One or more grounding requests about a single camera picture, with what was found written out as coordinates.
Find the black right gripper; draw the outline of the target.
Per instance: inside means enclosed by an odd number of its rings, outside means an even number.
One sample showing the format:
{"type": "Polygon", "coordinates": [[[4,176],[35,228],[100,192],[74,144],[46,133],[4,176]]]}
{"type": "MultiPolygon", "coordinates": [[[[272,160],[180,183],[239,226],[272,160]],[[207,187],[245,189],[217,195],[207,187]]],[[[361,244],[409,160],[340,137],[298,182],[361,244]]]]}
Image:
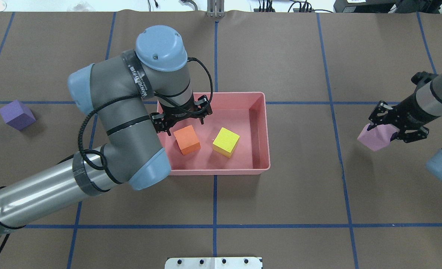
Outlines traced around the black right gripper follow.
{"type": "Polygon", "coordinates": [[[390,141],[401,140],[404,143],[412,143],[426,139],[429,135],[429,128],[424,127],[429,122],[429,114],[420,108],[414,95],[410,95],[393,107],[385,101],[379,101],[370,114],[369,121],[368,130],[387,124],[398,128],[399,130],[390,137],[390,141]]]}

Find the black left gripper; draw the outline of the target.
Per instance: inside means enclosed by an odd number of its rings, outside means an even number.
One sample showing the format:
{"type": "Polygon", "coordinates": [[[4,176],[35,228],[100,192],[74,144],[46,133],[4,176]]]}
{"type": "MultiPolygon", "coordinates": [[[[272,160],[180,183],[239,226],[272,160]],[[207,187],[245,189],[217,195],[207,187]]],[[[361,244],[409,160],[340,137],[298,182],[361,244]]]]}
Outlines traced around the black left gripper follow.
{"type": "Polygon", "coordinates": [[[161,111],[149,114],[150,120],[154,126],[156,133],[165,132],[171,136],[170,129],[178,122],[190,118],[199,119],[201,125],[204,125],[206,116],[213,113],[211,109],[211,99],[207,95],[202,95],[196,101],[188,101],[179,105],[159,104],[161,111]]]}

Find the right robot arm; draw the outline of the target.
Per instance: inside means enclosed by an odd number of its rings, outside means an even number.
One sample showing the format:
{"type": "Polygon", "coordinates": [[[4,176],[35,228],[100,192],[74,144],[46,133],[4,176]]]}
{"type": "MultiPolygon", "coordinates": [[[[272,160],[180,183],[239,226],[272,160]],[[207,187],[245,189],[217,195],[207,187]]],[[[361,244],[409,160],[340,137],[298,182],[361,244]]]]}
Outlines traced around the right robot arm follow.
{"type": "MultiPolygon", "coordinates": [[[[416,86],[411,95],[393,106],[380,101],[369,115],[357,139],[370,150],[386,148],[393,140],[426,139],[426,124],[442,116],[442,73],[418,72],[411,82],[416,86]]],[[[426,162],[426,168],[442,182],[442,148],[426,162]]]]}

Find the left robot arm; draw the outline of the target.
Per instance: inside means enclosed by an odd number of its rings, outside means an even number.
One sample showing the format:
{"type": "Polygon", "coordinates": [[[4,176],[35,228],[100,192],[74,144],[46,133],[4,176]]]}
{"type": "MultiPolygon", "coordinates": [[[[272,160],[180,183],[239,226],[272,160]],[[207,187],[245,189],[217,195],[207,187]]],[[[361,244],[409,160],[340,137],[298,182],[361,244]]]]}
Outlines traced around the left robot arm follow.
{"type": "Polygon", "coordinates": [[[84,114],[77,150],[46,170],[0,187],[0,239],[89,197],[129,184],[143,190],[172,170],[159,135],[212,114],[214,82],[167,25],[143,30],[134,47],[68,77],[84,114]]]}

